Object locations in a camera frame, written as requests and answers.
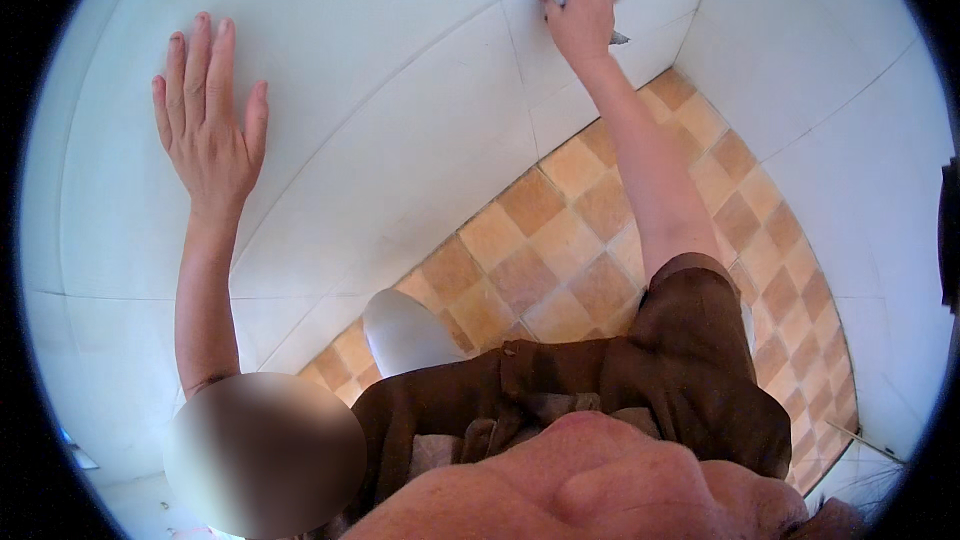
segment blurred patch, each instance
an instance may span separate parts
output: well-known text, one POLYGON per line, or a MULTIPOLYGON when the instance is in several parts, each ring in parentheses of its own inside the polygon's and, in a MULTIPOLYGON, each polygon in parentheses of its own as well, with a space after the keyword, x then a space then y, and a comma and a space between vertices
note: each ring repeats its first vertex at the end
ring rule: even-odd
POLYGON ((330 390, 247 373, 198 392, 163 450, 177 498, 211 527, 244 538, 303 534, 354 498, 367 468, 363 429, 330 390))

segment beige floor tile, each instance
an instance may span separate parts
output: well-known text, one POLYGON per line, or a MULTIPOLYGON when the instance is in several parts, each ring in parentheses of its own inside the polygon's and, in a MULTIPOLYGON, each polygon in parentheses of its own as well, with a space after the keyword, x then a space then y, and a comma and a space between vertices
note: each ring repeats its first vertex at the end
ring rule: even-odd
POLYGON ((587 224, 563 209, 530 236, 530 244, 560 282, 567 282, 603 250, 587 224))
POLYGON ((766 222, 774 209, 784 200, 777 185, 760 165, 747 174, 747 177, 740 182, 738 189, 761 223, 766 222))
POLYGON ((577 342, 594 328, 590 314, 566 288, 531 308, 523 322, 537 340, 551 344, 577 342))
POLYGON ((543 159, 540 167, 567 200, 580 197, 608 170, 576 136, 543 159))
POLYGON ((804 234, 800 229, 800 222, 797 221, 797 217, 793 215, 793 210, 790 210, 786 201, 781 202, 770 213, 764 227, 783 257, 790 253, 804 234))
POLYGON ((797 418, 807 410, 807 400, 804 399, 804 393, 799 388, 793 391, 793 394, 787 397, 783 403, 783 409, 790 415, 790 422, 797 421, 797 418))
POLYGON ((643 246, 637 223, 633 222, 609 244, 609 252, 618 260, 638 288, 647 285, 643 268, 643 246))
POLYGON ((817 395, 817 392, 824 387, 824 384, 830 381, 830 372, 827 371, 827 364, 824 363, 822 358, 814 360, 813 365, 810 366, 809 371, 806 372, 806 376, 804 376, 803 379, 798 378, 798 381, 799 389, 803 391, 803 397, 806 398, 806 402, 809 404, 813 400, 813 397, 817 395))
POLYGON ((817 451, 817 434, 813 432, 812 428, 793 445, 790 462, 793 463, 794 467, 797 467, 801 463, 809 461, 811 454, 813 457, 819 458, 819 452, 817 451))
POLYGON ((774 279, 767 283, 762 296, 767 304, 767 310, 776 323, 783 321, 794 303, 800 301, 800 294, 794 287, 786 267, 783 266, 776 272, 774 279))
POLYGON ((617 261, 606 252, 587 265, 568 287, 597 326, 606 323, 638 293, 617 261))
POLYGON ((726 199, 726 203, 717 210, 713 220, 737 253, 746 248, 754 234, 761 229, 761 222, 754 214, 754 210, 737 191, 726 199))
POLYGON ((655 77, 647 84, 647 88, 652 90, 671 111, 679 109, 697 92, 690 82, 673 67, 655 77))
POLYGON ((753 313, 753 334, 756 338, 756 347, 760 348, 774 334, 777 326, 762 300, 754 301, 750 311, 753 313))
POLYGON ((833 396, 836 397, 837 393, 843 388, 843 385, 846 383, 847 378, 852 372, 850 357, 847 356, 845 352, 845 354, 840 357, 838 362, 834 363, 833 366, 828 365, 828 367, 830 370, 830 388, 833 390, 833 396))
POLYGON ((343 384, 334 392, 337 395, 337 398, 342 400, 348 407, 353 407, 354 403, 357 402, 357 399, 360 398, 360 395, 363 394, 363 387, 360 386, 360 382, 356 379, 351 379, 347 383, 343 384))
POLYGON ((834 390, 831 389, 829 383, 825 383, 820 391, 817 392, 816 396, 813 397, 813 400, 810 401, 810 418, 814 422, 819 422, 824 419, 824 415, 828 413, 828 410, 832 411, 831 407, 834 405, 834 390))
POLYGON ((823 346, 823 360, 826 366, 833 370, 847 355, 847 339, 844 337, 843 330, 837 329, 833 335, 833 340, 823 346))
POLYGON ((486 279, 474 283, 449 309, 473 346, 480 350, 485 350, 489 342, 509 330, 517 320, 510 306, 486 279))
POLYGON ((790 426, 790 443, 797 446, 797 443, 807 435, 807 432, 813 432, 813 422, 810 421, 810 414, 804 412, 797 417, 797 421, 790 426))
POLYGON ((526 236, 541 229, 566 205, 564 198, 538 167, 531 167, 496 201, 526 236))
POLYGON ((540 255, 528 245, 490 271, 489 281, 518 317, 550 294, 559 283, 540 255))
POLYGON ((658 124, 662 124, 673 117, 673 111, 654 93, 654 90, 650 90, 649 85, 637 90, 636 95, 640 97, 643 104, 647 105, 650 114, 654 116, 654 121, 658 124))
POLYGON ((380 370, 377 368, 376 364, 373 364, 367 367, 363 373, 357 376, 357 384, 360 385, 361 389, 366 390, 382 379, 383 376, 380 375, 380 370))
POLYGON ((677 119, 668 120, 663 127, 670 140, 678 147, 686 166, 688 168, 693 167, 693 164, 704 154, 704 148, 700 145, 700 142, 677 119))
POLYGON ((762 388, 781 405, 785 403, 793 391, 798 389, 797 376, 793 373, 793 367, 789 363, 784 365, 770 383, 762 388))
POLYGON ((397 282, 394 288, 425 306, 434 315, 444 309, 444 302, 437 296, 437 291, 430 282, 426 281, 424 270, 419 267, 397 282))
POLYGON ((772 337, 756 349, 753 368, 756 370, 756 385, 765 388, 777 377, 788 361, 784 343, 772 337))
POLYGON ((630 332, 630 326, 637 319, 637 309, 641 306, 641 294, 635 294, 627 304, 622 306, 611 318, 600 326, 604 338, 613 338, 615 336, 626 336, 630 332))
POLYGON ((614 144, 607 132, 607 124, 603 119, 597 119, 586 126, 577 134, 577 137, 606 167, 611 168, 617 164, 617 152, 614 150, 614 144))
POLYGON ((334 392, 352 377, 351 372, 348 371, 347 366, 340 358, 340 354, 337 354, 336 349, 332 346, 327 346, 326 349, 317 354, 317 357, 313 359, 313 366, 317 368, 319 375, 323 376, 326 387, 334 392))
POLYGON ((693 94, 680 105, 674 117, 690 130, 704 150, 712 147, 727 131, 727 122, 700 93, 693 94))
POLYGON ((807 282, 810 282, 810 277, 817 270, 817 258, 813 256, 813 250, 805 237, 794 244, 790 254, 786 256, 785 264, 794 286, 804 288, 807 282))
POLYGON ((734 130, 726 130, 711 150, 713 158, 724 169, 734 184, 739 184, 757 166, 757 158, 743 138, 734 130))
POLYGON ((767 290, 781 267, 780 251, 766 230, 760 230, 753 235, 747 247, 740 251, 739 260, 761 294, 767 290))
POLYGON ((717 248, 720 249, 720 265, 728 270, 739 257, 737 249, 730 246, 730 243, 727 241, 727 235, 720 231, 720 227, 716 222, 713 223, 713 235, 717 241, 717 248))
POLYGON ((420 269, 444 305, 457 300, 482 276, 480 268, 456 234, 427 257, 420 269))
POLYGON ((700 198, 711 217, 727 202, 737 186, 710 153, 704 154, 699 161, 693 163, 690 177, 697 185, 700 198))
POLYGON ((795 301, 794 305, 787 311, 786 315, 776 326, 783 344, 786 345, 787 353, 792 355, 801 343, 812 333, 813 324, 807 315, 807 308, 803 301, 795 301))
POLYGON ((754 285, 754 281, 750 279, 750 274, 747 273, 747 270, 743 268, 743 265, 739 262, 735 262, 731 265, 727 271, 729 271, 729 277, 733 278, 733 282, 736 283, 736 286, 740 290, 740 299, 747 304, 748 307, 752 307, 759 296, 757 292, 757 287, 754 285))
POLYGON ((360 319, 354 321, 333 340, 333 347, 350 375, 358 376, 374 364, 374 356, 367 346, 367 336, 360 319))
POLYGON ((602 243, 612 240, 634 220, 630 201, 615 170, 584 192, 574 203, 574 209, 602 243))
POLYGON ((314 366, 313 363, 309 363, 306 367, 303 367, 303 370, 297 374, 297 377, 303 378, 309 382, 320 385, 321 387, 330 390, 330 387, 327 385, 327 382, 324 380, 324 376, 320 374, 320 370, 314 366))
POLYGON ((453 315, 450 314, 449 309, 445 308, 437 313, 437 318, 446 326, 446 330, 450 332, 450 337, 453 339, 453 342, 460 347, 460 350, 466 354, 471 354, 474 351, 476 348, 474 342, 471 342, 467 333, 460 327, 457 320, 453 318, 453 315))
POLYGON ((803 287, 800 296, 803 298, 803 304, 806 305, 806 311, 810 314, 810 319, 816 321, 832 300, 831 289, 827 286, 827 278, 824 277, 823 271, 818 269, 814 272, 803 287))
POLYGON ((459 232, 466 250, 485 271, 491 271, 526 241, 526 235, 499 203, 487 205, 459 232))
MULTIPOLYGON (((820 353, 820 345, 817 344, 817 338, 813 335, 812 330, 806 335, 803 342, 799 343, 797 350, 790 354, 790 365, 793 366, 793 372, 797 374, 798 380, 806 378, 813 367, 827 367, 824 356, 820 353)), ((810 397, 810 405, 813 405, 813 399, 814 397, 810 397)))
POLYGON ((830 301, 813 322, 813 331, 817 335, 817 342, 820 342, 821 349, 827 348, 834 341, 838 330, 840 330, 840 316, 837 314, 834 302, 830 301))

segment forearm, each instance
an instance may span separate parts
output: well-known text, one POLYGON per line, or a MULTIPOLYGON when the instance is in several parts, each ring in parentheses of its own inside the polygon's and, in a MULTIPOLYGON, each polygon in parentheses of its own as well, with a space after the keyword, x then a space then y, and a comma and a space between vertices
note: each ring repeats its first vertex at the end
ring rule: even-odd
POLYGON ((666 128, 654 121, 617 61, 613 57, 597 60, 577 74, 616 151, 648 275, 686 252, 719 258, 710 213, 690 178, 683 154, 666 128))
POLYGON ((230 268, 237 217, 191 212, 176 285, 174 352, 187 399, 211 381, 240 373, 230 268))

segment dark object on wall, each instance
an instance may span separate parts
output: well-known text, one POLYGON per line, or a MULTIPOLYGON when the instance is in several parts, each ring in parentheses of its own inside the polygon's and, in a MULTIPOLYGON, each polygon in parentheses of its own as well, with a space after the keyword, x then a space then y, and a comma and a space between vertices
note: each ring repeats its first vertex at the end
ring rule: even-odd
POLYGON ((940 284, 943 304, 957 315, 958 288, 960 288, 960 160, 950 159, 943 166, 943 185, 940 189, 940 225, 937 228, 940 254, 940 284))

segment tiled floor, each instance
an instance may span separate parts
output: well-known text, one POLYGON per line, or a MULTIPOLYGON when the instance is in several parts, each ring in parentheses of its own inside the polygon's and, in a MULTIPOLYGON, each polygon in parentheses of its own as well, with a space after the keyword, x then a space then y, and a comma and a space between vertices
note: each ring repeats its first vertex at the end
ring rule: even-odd
MULTIPOLYGON (((750 307, 763 390, 793 422, 787 482, 808 491, 858 428, 834 300, 804 232, 743 140, 673 69, 638 91, 670 127, 750 307)), ((577 342, 629 325, 646 284, 642 239, 600 119, 544 157, 395 288, 471 356, 505 340, 577 342)), ((352 405, 380 379, 357 320, 300 374, 352 405)))

